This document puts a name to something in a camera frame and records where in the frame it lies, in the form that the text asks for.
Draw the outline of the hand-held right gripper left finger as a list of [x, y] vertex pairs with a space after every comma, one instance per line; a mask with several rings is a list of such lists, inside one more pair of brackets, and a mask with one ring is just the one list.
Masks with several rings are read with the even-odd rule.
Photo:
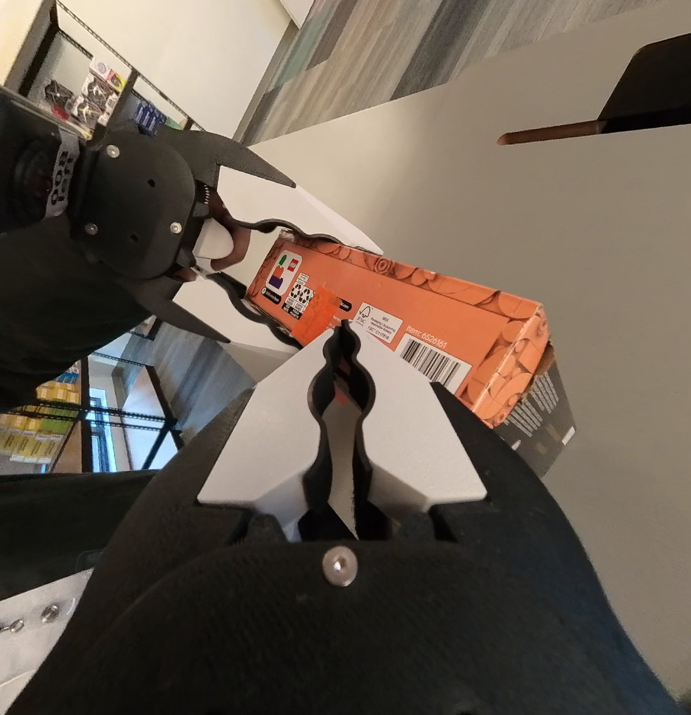
[[328, 329], [252, 392], [212, 467], [198, 502], [276, 518], [289, 541], [298, 522], [328, 505], [332, 458], [323, 414], [335, 398], [342, 350]]

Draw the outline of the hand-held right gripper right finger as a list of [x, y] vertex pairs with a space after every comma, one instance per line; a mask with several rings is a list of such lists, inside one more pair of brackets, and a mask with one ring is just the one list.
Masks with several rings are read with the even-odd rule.
[[378, 540], [414, 514], [478, 503], [486, 488], [431, 383], [361, 326], [340, 328], [345, 385], [360, 409], [353, 447], [356, 535]]

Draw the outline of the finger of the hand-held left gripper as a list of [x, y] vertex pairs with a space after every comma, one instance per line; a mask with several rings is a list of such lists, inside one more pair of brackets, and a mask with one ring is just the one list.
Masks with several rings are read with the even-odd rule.
[[299, 345], [271, 317], [246, 299], [246, 288], [227, 273], [187, 282], [174, 303], [226, 337], [224, 349], [234, 359], [288, 359]]
[[287, 186], [222, 166], [217, 193], [231, 217], [261, 232], [269, 226], [287, 228], [315, 239], [329, 239], [374, 255], [383, 250], [363, 231], [301, 186]]

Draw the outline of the black orchid lego box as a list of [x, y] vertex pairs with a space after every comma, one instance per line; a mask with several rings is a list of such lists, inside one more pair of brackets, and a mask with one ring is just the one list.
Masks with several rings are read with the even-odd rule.
[[315, 289], [502, 438], [539, 478], [576, 426], [543, 306], [507, 292], [283, 230], [246, 299], [291, 336]]

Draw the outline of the stack of colourful lego boxes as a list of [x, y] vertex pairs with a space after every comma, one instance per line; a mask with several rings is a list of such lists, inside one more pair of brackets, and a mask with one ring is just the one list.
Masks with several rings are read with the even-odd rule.
[[49, 471], [82, 409], [81, 367], [39, 385], [34, 400], [0, 415], [0, 458]]

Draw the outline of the shelved stack of toy boxes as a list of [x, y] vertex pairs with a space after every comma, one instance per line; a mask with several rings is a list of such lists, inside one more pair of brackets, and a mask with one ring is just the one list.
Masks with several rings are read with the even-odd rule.
[[100, 138], [109, 127], [128, 127], [155, 136], [162, 127], [185, 130], [193, 121], [162, 99], [171, 113], [145, 95], [141, 76], [130, 82], [103, 61], [91, 61], [76, 89], [53, 77], [42, 79], [32, 89], [36, 103], [75, 130], [85, 141]]

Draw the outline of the person's black jacket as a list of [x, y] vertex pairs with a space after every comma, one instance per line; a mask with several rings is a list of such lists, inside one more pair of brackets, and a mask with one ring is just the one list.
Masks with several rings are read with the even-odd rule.
[[93, 567], [156, 474], [0, 476], [0, 601]]

